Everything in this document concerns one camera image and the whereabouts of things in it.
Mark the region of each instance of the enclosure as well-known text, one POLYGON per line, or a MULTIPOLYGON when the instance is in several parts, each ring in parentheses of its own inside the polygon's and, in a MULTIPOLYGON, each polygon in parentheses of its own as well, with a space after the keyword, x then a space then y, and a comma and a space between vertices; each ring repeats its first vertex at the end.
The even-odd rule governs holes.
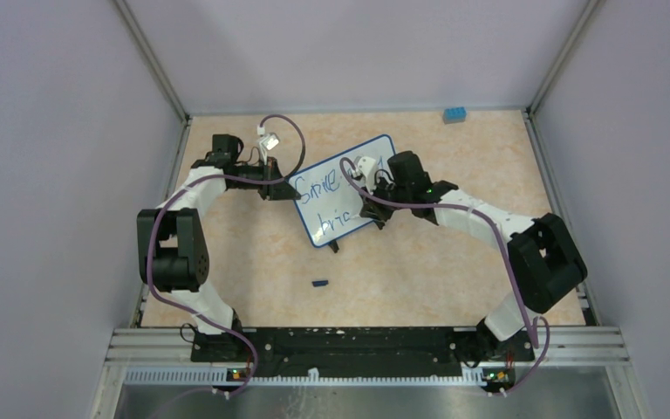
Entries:
MULTIPOLYGON (((297 133, 266 127, 288 172, 297 133)), ((336 225, 342 209, 325 209, 336 225)), ((202 219, 209 281, 247 333, 461 333, 510 291, 496 249, 407 211, 338 237, 337 253, 300 215, 231 190, 202 219)), ((670 3, 0 1, 0 417, 209 411, 670 416, 670 3), (455 106, 467 119, 444 123, 455 106), (470 368, 315 371, 164 404, 229 382, 190 361, 191 317, 140 281, 135 217, 213 134, 247 157, 269 113, 301 127, 303 168, 387 134, 434 181, 566 221, 589 276, 547 313, 549 352, 522 389, 476 397, 470 368)))

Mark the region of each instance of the metal frame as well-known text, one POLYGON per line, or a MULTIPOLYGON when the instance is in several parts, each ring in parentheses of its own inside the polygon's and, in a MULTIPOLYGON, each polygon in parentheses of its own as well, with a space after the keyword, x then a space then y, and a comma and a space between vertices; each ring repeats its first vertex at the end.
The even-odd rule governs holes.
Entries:
POLYGON ((165 70, 163 70, 161 63, 158 61, 157 56, 155 56, 153 48, 151 48, 150 44, 147 42, 147 38, 142 32, 140 24, 137 23, 137 19, 134 17, 129 4, 127 4, 126 0, 111 0, 111 2, 121 18, 122 23, 125 25, 129 37, 137 47, 137 51, 140 53, 142 61, 147 65, 147 70, 158 85, 158 89, 161 90, 161 93, 163 93, 168 104, 173 108, 178 119, 181 122, 187 121, 188 113, 186 112, 186 109, 184 109, 181 99, 178 97, 178 94, 176 94, 170 79, 165 70))
MULTIPOLYGON (((168 180, 166 196, 174 189, 183 151, 188 139, 190 130, 190 116, 184 109, 180 98, 174 91, 174 88, 163 70, 160 62, 155 56, 153 49, 147 42, 134 14, 130 10, 126 0, 111 0, 114 4, 122 22, 127 27, 130 38, 142 56, 159 89, 165 96, 170 106, 174 109, 176 116, 184 124, 179 146, 176 150, 173 172, 168 180)), ((589 0, 584 8, 582 15, 571 30, 571 33, 559 52, 548 74, 532 102, 523 112, 523 119, 528 130, 530 142, 543 178, 544 187, 549 197, 550 206, 554 212, 564 216, 568 211, 564 207, 564 200, 561 197, 560 188, 557 185, 556 177, 549 163, 548 155, 545 149, 544 140, 538 132, 535 116, 544 103, 544 100, 554 86, 564 65, 573 54, 580 38, 588 29, 590 22, 596 16, 599 7, 604 0, 589 0)), ((573 232, 573 226, 569 223, 569 228, 573 232)), ((143 285, 142 293, 137 305, 137 310, 130 323, 133 326, 139 325, 140 316, 147 299, 147 286, 143 285)), ((582 284, 578 288, 578 296, 583 302, 583 307, 588 306, 587 312, 593 313, 594 298, 590 290, 582 284)), ((592 315, 592 321, 587 320, 588 324, 595 324, 596 320, 592 315)), ((471 329, 471 327, 458 327, 457 330, 471 329)), ((552 326, 550 334, 550 350, 547 359, 540 364, 540 367, 562 367, 580 369, 587 367, 605 367, 608 379, 611 384, 612 393, 617 403, 621 417, 627 418, 647 418, 649 417, 646 409, 646 403, 643 393, 632 371, 630 357, 623 341, 622 335, 617 327, 614 326, 552 326)), ((545 331, 539 330, 540 340, 545 339, 545 331)), ((178 375, 178 368, 183 368, 187 372, 206 372, 216 381, 205 382, 219 383, 221 376, 214 374, 213 368, 227 367, 226 364, 198 364, 192 363, 189 359, 191 353, 191 344, 181 339, 177 328, 126 328, 114 331, 109 349, 107 351, 104 369, 99 382, 99 387, 94 397, 92 418, 112 418, 120 399, 120 391, 124 380, 128 375, 132 377, 133 383, 147 380, 148 382, 169 383, 164 378, 174 377, 181 381, 174 383, 193 384, 191 381, 184 381, 183 377, 191 375, 178 375)), ((519 367, 527 367, 529 363, 518 362, 519 367)), ((500 367, 490 362, 485 362, 482 367, 500 367)), ((427 385, 461 385, 460 381, 446 381, 446 378, 420 379, 419 383, 427 385)), ((475 385, 476 382, 468 380, 465 383, 475 385)), ((338 380, 337 382, 327 381, 317 376, 303 377, 302 381, 271 381, 270 379, 254 379, 251 385, 355 385, 358 379, 338 380)), ((414 385, 414 381, 374 381, 363 382, 361 385, 414 385)))

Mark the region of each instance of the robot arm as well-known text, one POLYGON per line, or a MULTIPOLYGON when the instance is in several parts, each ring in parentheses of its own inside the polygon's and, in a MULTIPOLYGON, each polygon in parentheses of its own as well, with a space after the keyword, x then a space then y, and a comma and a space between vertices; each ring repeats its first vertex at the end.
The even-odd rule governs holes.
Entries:
MULTIPOLYGON (((453 183, 432 182, 422 169, 420 158, 411 151, 394 155, 387 164, 391 174, 387 172, 386 177, 379 177, 384 170, 377 167, 377 162, 370 157, 359 157, 355 161, 354 175, 363 181, 370 194, 390 202, 452 203, 468 207, 468 211, 436 208, 412 209, 412 212, 436 225, 462 230, 499 250, 487 221, 474 211, 489 216, 501 233, 503 245, 507 246, 529 317, 546 313, 586 278, 585 263, 560 217, 546 214, 532 218, 513 214, 470 196, 453 183)), ((383 225, 395 210, 364 198, 360 215, 383 225)), ((523 326, 522 314, 511 292, 479 323, 477 332, 496 345, 511 338, 523 326)))
MULTIPOLYGON (((233 175, 257 181, 273 181, 282 177, 275 158, 267 156, 265 162, 256 164, 240 163, 237 159, 242 151, 243 142, 239 138, 226 134, 212 136, 212 150, 204 159, 195 161, 191 166, 188 178, 179 187, 187 192, 171 205, 161 220, 158 239, 154 244, 153 278, 158 291, 227 328, 233 328, 236 316, 232 308, 222 301, 211 282, 207 281, 209 253, 204 240, 202 218, 212 202, 227 189, 257 189, 265 200, 299 198, 298 192, 287 182, 254 185, 219 178, 191 188, 188 186, 208 175, 233 175), (170 244, 171 237, 176 237, 176 244, 170 244)), ((143 209, 137 216, 140 277, 145 283, 150 235, 155 218, 164 204, 154 209, 143 209)), ((201 333, 214 335, 222 332, 205 322, 196 323, 201 333)))

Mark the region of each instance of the whiteboard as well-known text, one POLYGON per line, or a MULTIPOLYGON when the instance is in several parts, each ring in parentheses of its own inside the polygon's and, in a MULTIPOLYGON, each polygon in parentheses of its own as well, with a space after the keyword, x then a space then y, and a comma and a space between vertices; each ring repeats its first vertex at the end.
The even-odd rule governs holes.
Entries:
POLYGON ((395 154, 392 137, 382 134, 300 170, 289 179, 289 184, 302 195, 294 204, 314 247, 325 246, 373 223, 372 219, 359 216, 362 202, 359 193, 343 177, 340 159, 372 157, 379 168, 388 172, 386 160, 395 154))

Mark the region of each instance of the blue whiteboard frame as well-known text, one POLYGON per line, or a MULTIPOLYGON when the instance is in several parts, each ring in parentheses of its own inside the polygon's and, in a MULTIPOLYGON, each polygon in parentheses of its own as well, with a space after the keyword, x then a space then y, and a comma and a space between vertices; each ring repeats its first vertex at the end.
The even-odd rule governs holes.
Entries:
MULTIPOLYGON (((307 170, 316 168, 317 166, 321 166, 321 165, 323 165, 323 164, 325 164, 325 163, 327 163, 327 162, 329 162, 329 161, 332 161, 332 160, 334 160, 334 159, 337 159, 337 158, 339 158, 341 155, 344 155, 344 154, 346 154, 346 153, 350 153, 351 151, 355 150, 356 148, 361 148, 361 147, 365 146, 366 144, 368 144, 368 143, 370 143, 370 142, 374 142, 374 141, 376 141, 376 140, 378 140, 378 139, 380 139, 380 138, 383 138, 383 137, 386 137, 386 138, 389 139, 389 144, 392 146, 392 152, 393 152, 394 154, 397 154, 397 150, 396 150, 396 148, 394 148, 394 141, 392 140, 392 136, 389 135, 389 134, 381 134, 381 135, 377 135, 377 136, 373 137, 373 138, 372 138, 371 140, 369 140, 369 141, 362 142, 362 143, 360 143, 360 144, 357 145, 357 146, 353 146, 353 147, 351 147, 351 148, 348 148, 348 149, 345 150, 345 151, 341 151, 340 153, 337 153, 337 154, 334 155, 333 157, 330 157, 330 158, 328 158, 328 159, 322 160, 321 162, 319 162, 319 163, 315 163, 315 164, 313 164, 313 165, 311 165, 311 166, 309 166, 309 167, 307 167, 307 168, 303 168, 303 169, 299 170, 297 173, 295 173, 291 178, 294 178, 294 176, 299 175, 300 173, 306 172, 307 170)), ((359 227, 357 227, 357 228, 355 228, 355 229, 353 229, 353 230, 346 231, 345 233, 343 233, 343 234, 341 234, 341 235, 339 235, 339 236, 333 238, 332 240, 328 241, 328 242, 325 243, 325 244, 321 244, 321 245, 317 246, 316 244, 314 244, 314 241, 312 241, 312 239, 311 239, 311 234, 310 234, 310 232, 307 230, 307 223, 304 221, 304 217, 302 216, 302 211, 299 209, 299 206, 297 205, 297 201, 294 201, 294 208, 297 209, 297 213, 299 214, 299 220, 301 220, 301 222, 302 222, 302 226, 304 227, 304 232, 307 234, 307 237, 310 239, 310 243, 311 243, 311 245, 312 245, 313 247, 315 247, 316 249, 321 249, 321 248, 325 247, 326 245, 328 245, 328 243, 330 243, 331 241, 339 240, 340 238, 345 237, 345 236, 347 236, 347 235, 349 235, 349 234, 352 234, 352 233, 354 233, 354 232, 356 232, 356 231, 358 231, 358 230, 360 230, 360 229, 366 227, 367 225, 373 223, 373 220, 371 220, 371 221, 369 221, 368 223, 365 223, 365 224, 363 224, 363 225, 361 225, 361 226, 359 226, 359 227)))

